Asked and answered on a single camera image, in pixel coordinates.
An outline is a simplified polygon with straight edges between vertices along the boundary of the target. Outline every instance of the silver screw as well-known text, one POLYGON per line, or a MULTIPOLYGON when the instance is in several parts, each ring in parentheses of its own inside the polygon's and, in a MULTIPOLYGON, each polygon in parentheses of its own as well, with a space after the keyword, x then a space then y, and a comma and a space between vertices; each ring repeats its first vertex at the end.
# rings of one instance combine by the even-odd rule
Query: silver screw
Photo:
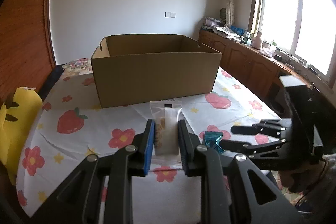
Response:
POLYGON ((130 144, 130 145, 127 145, 125 149, 127 152, 134 152, 137 148, 135 147, 135 145, 130 144))
POLYGON ((207 148, 205 145, 202 145, 202 144, 198 145, 198 146, 196 147, 196 149, 197 149, 199 152, 204 152, 204 151, 207 151, 207 150, 208 150, 208 148, 207 148))
POLYGON ((86 160, 87 161, 89 161, 89 162, 94 162, 94 161, 96 161, 97 160, 97 155, 95 155, 95 154, 91 154, 91 155, 88 155, 87 157, 86 157, 86 160))
POLYGON ((238 155, 236 156, 236 159, 237 159, 237 161, 244 161, 244 160, 246 160, 247 158, 246 158, 246 156, 245 156, 244 154, 238 154, 238 155))

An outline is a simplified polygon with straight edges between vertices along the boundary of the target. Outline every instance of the open box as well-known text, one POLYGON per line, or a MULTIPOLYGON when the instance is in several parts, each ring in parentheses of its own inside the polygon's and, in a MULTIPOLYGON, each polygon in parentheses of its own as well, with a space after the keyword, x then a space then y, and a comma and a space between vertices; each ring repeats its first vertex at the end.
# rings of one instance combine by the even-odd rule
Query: open box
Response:
POLYGON ((176 34, 104 37, 91 57, 103 108, 212 91, 222 54, 176 34))

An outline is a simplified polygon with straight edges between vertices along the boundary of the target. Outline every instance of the window frame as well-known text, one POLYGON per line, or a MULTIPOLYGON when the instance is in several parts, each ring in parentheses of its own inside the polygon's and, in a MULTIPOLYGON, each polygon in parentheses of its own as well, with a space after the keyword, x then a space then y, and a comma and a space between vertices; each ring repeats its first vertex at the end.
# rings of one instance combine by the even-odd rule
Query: window frame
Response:
MULTIPOLYGON (((251 30, 251 33, 256 33, 257 31, 260 31, 262 29, 262 19, 263 19, 263 12, 264 12, 263 8, 264 8, 263 0, 252 0, 250 20, 249 20, 249 25, 248 25, 248 30, 251 30)), ((296 18, 296 23, 295 23, 295 32, 293 36, 292 46, 290 49, 284 49, 284 50, 291 53, 297 59, 302 60, 304 62, 303 65, 306 65, 307 61, 304 60, 302 57, 298 56, 297 54, 295 54, 295 50, 298 44, 298 39, 299 39, 299 34, 300 34, 300 28, 301 28, 302 9, 303 9, 303 0, 298 0, 298 12, 297 12, 297 18, 296 18)), ((334 42, 333 54, 330 60, 330 65, 329 65, 327 74, 324 75, 313 65, 310 65, 310 67, 318 73, 319 78, 323 82, 325 82, 330 88, 333 88, 335 80, 336 80, 336 39, 334 42)))

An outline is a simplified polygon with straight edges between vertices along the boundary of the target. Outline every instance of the floral tablecloth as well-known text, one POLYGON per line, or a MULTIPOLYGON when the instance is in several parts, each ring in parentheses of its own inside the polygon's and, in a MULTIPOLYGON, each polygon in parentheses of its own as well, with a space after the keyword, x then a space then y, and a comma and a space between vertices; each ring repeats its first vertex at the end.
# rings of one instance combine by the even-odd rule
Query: floral tablecloth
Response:
MULTIPOLYGON (((233 125, 252 125, 277 115, 221 68, 211 93, 179 100, 180 118, 200 140, 210 130, 252 144, 271 141, 265 135, 230 132, 233 125)), ((115 153, 142 133, 151 118, 149 103, 101 109, 92 74, 62 77, 45 99, 21 153, 16 188, 22 208, 33 215, 87 155, 115 153)), ((132 187, 135 224, 200 221, 200 178, 186 177, 180 165, 152 163, 148 176, 133 178, 132 187)))

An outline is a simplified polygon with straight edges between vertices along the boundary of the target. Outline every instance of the window pane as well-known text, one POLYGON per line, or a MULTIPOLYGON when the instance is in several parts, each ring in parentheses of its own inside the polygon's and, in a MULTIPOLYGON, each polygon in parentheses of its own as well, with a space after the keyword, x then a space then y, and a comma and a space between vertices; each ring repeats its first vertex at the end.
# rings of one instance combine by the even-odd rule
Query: window pane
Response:
POLYGON ((336 9, 331 0, 303 0, 295 54, 327 74, 335 44, 336 9))
POLYGON ((279 47, 290 50, 293 42, 299 0, 265 0, 262 39, 275 40, 279 47))

